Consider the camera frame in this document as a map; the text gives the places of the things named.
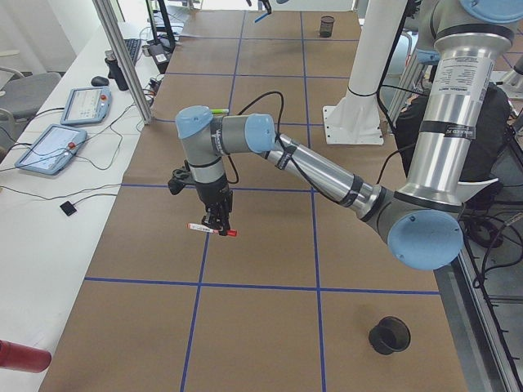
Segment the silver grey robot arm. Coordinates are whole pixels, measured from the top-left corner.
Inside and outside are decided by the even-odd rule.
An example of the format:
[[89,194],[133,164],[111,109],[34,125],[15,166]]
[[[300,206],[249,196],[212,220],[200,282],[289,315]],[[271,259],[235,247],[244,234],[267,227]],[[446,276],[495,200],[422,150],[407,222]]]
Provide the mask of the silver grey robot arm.
[[406,182],[397,190],[372,184],[281,133],[268,114],[217,116],[202,105],[176,116],[186,156],[172,173],[172,194],[196,189],[204,205],[196,229],[227,236],[233,194],[223,159],[254,153],[355,212],[403,264],[436,270],[463,248],[458,218],[481,184],[461,182],[468,150],[497,59],[513,43],[519,1],[425,1],[418,48],[439,56]]

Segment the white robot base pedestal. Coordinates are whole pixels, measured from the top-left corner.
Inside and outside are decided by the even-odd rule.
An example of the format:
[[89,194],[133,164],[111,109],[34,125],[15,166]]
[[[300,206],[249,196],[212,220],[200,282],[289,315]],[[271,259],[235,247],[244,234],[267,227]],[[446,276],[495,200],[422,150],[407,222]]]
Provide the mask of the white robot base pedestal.
[[368,2],[346,94],[323,107],[329,145],[382,145],[378,88],[400,31],[406,0]]

